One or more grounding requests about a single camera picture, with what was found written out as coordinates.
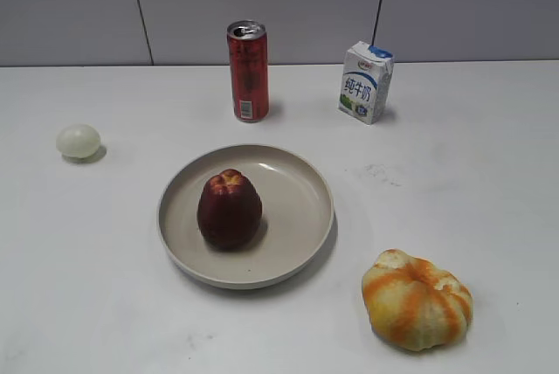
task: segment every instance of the blue logo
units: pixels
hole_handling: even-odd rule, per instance
[[[359,116],[367,116],[367,108],[359,105],[355,108],[355,111]]]

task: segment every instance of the apple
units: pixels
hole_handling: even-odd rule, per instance
[[[262,201],[250,180],[224,170],[204,185],[198,202],[200,232],[212,246],[231,250],[252,240],[262,218]]]

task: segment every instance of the white plate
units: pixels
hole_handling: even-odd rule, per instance
[[[202,188],[226,169],[247,176],[262,200],[259,234],[248,246],[220,252],[197,224]],[[334,219],[324,178],[301,157],[265,145],[212,151],[171,180],[159,204],[159,231],[170,258],[187,274],[215,287],[267,287],[299,272],[321,249]]]

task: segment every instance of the can lid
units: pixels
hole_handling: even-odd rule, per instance
[[[264,25],[254,20],[240,20],[227,26],[227,34],[235,39],[258,39],[265,33]]]

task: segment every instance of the barcode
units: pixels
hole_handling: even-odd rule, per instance
[[[241,118],[252,119],[252,102],[251,101],[240,101],[241,102]]]

